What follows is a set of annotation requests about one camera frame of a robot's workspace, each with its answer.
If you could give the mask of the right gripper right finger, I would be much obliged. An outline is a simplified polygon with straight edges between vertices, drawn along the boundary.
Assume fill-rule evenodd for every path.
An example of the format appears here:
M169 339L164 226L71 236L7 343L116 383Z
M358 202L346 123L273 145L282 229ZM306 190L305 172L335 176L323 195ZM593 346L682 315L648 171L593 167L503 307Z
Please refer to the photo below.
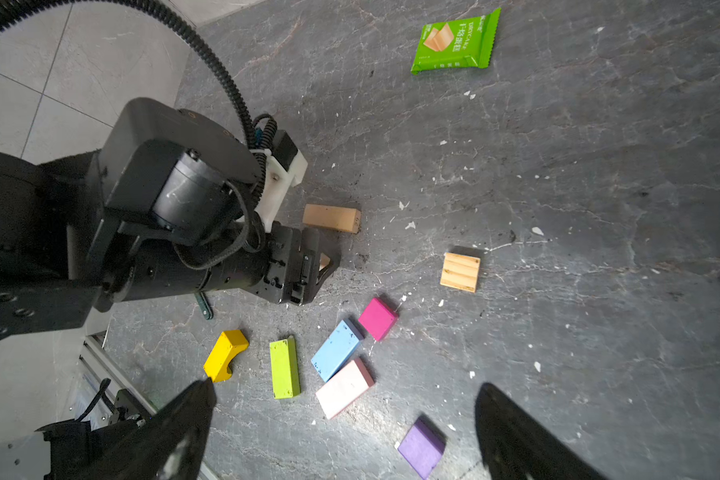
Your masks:
M481 385L474 408L482 464L493 479L602 479L496 385Z

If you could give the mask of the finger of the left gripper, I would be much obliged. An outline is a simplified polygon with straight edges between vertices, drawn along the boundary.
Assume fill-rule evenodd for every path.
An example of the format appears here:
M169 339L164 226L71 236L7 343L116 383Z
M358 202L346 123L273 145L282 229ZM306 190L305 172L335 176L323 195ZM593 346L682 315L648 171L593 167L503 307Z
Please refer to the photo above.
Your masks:
M320 262L320 254L325 253L331 258L331 264L328 268L326 268L323 271L319 270L319 262ZM315 280L315 286L317 288L320 288L325 280L330 277L335 270L339 267L341 259L341 251L339 246L329 240L326 239L320 239L318 241L317 249L316 249L316 265L318 267L317 269L317 276Z

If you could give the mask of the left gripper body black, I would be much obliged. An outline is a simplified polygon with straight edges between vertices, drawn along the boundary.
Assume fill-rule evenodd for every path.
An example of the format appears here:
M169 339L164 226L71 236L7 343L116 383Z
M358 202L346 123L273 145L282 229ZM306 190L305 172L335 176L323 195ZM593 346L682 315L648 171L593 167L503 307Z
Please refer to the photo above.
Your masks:
M315 228L285 227L278 222L264 250L239 250L206 270L187 268L171 243L144 242L125 281L127 301L242 289L271 303L305 305L321 287L321 233Z

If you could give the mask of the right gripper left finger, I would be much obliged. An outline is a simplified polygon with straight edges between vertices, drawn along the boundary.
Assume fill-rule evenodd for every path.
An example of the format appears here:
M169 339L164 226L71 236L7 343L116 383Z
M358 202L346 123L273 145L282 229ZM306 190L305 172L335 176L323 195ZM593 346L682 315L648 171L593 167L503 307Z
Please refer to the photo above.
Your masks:
M217 403L211 380L197 380L151 418L92 432L94 459L79 479L197 479Z

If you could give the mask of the natural wood block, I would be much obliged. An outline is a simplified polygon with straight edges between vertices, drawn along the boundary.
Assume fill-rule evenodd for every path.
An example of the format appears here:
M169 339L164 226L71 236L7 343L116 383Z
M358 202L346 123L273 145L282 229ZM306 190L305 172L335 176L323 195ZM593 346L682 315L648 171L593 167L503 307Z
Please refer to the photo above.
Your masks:
M331 264L331 258L325 253L320 254L319 270L323 271Z
M307 204L302 221L310 227L356 234L361 218L362 212L355 208Z

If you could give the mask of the small grooved wood block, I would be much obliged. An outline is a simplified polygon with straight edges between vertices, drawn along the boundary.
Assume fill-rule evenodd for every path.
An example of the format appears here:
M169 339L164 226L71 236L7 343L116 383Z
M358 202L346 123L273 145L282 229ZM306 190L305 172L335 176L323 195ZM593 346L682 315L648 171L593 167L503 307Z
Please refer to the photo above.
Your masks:
M449 288L475 293L481 259L448 252L445 254L440 284Z

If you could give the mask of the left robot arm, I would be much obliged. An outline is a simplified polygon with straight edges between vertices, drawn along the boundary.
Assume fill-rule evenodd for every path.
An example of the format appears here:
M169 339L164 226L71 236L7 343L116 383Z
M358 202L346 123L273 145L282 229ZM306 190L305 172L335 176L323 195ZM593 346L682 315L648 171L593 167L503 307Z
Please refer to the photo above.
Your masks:
M41 165L0 152L0 341L75 329L121 302L242 289L312 302L339 251L276 216L306 162L268 114L252 117L195 29L160 1L159 21L207 65L242 133L150 98L123 108L97 150Z

